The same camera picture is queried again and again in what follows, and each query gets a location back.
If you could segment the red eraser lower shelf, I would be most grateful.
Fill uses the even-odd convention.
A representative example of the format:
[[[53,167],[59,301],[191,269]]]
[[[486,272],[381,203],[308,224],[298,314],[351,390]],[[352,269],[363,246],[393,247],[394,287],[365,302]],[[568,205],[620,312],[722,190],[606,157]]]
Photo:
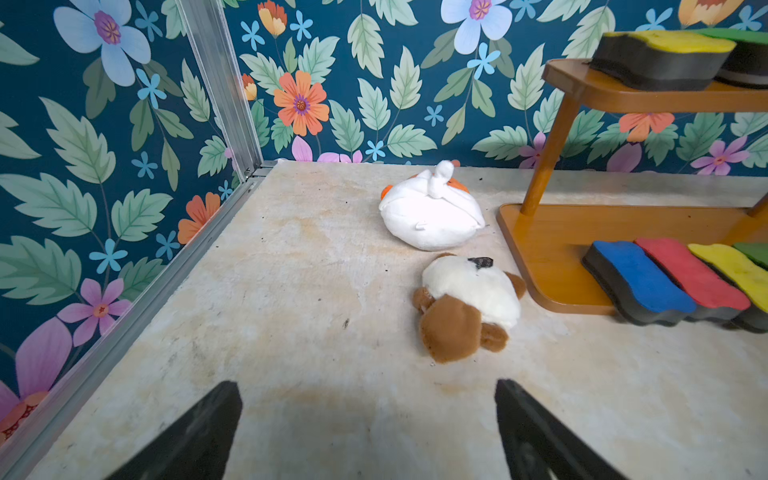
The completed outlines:
[[[741,290],[726,282],[683,243],[670,238],[638,238],[634,243],[696,303],[689,319],[725,323],[751,306]]]

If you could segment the blue eraser lower left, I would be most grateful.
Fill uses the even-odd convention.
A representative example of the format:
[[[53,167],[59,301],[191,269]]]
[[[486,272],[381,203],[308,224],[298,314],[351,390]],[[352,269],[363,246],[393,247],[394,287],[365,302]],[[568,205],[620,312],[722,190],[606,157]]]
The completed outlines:
[[[696,311],[695,301],[632,242],[595,241],[582,264],[633,324],[674,326]]]

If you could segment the brown white plush dog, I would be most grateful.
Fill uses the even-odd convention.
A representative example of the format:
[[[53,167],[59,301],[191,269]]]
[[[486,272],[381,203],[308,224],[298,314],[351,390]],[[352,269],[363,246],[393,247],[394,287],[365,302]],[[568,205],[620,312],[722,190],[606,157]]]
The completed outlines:
[[[430,357],[445,364],[478,350],[505,349],[521,318],[527,291],[522,277],[494,265],[490,257],[438,255],[422,272],[412,296],[420,313],[418,331]]]

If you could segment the green eraser shelf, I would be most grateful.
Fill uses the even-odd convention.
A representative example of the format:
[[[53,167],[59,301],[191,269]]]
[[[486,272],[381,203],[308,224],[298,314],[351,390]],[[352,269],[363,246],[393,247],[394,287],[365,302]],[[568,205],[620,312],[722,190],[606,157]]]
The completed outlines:
[[[715,79],[745,88],[767,88],[767,33],[726,28],[705,28],[696,33],[736,43]]]
[[[768,269],[768,244],[767,243],[734,243],[733,247],[747,256],[753,263],[761,268]]]

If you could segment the white orange plush toy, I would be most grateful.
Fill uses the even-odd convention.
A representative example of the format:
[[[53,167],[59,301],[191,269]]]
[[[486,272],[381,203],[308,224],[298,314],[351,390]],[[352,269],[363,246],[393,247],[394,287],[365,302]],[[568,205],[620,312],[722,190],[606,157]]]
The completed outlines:
[[[479,203],[453,178],[460,165],[443,160],[381,193],[379,212],[387,230],[422,251],[458,247],[486,226]]]

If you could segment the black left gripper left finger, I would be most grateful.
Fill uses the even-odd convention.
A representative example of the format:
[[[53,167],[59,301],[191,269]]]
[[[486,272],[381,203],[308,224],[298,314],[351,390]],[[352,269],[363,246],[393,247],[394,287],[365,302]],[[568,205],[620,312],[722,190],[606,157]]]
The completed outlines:
[[[221,479],[242,408],[237,383],[219,383],[109,477]]]

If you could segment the yellow eraser shelf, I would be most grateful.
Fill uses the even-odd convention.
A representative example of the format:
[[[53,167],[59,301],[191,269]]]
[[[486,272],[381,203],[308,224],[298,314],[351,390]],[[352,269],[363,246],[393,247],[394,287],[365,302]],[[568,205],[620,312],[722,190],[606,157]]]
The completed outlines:
[[[713,81],[736,43],[693,31],[605,33],[591,69],[642,91],[701,91]]]
[[[689,244],[688,249],[750,300],[751,306],[737,315],[733,322],[744,330],[766,333],[767,271],[732,246]]]

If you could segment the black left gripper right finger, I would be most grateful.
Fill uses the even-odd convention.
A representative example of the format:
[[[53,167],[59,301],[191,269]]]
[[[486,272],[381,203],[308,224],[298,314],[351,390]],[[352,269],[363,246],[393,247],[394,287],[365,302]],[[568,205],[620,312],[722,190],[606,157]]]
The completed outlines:
[[[623,479],[519,383],[500,379],[494,400],[498,430],[513,479]]]

